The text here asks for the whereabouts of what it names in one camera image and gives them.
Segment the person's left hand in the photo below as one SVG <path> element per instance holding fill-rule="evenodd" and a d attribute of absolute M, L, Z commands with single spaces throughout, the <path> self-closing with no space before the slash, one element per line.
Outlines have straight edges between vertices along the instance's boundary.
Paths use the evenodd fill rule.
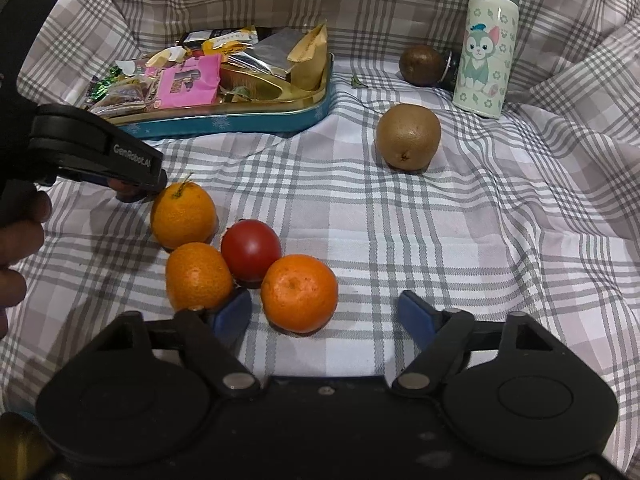
<path fill-rule="evenodd" d="M 26 297 L 24 276 L 12 269 L 15 263 L 38 252 L 43 244 L 43 223 L 52 212 L 49 195 L 31 188 L 21 197 L 20 218 L 1 229 L 1 338 L 9 331 L 6 311 Z"/>

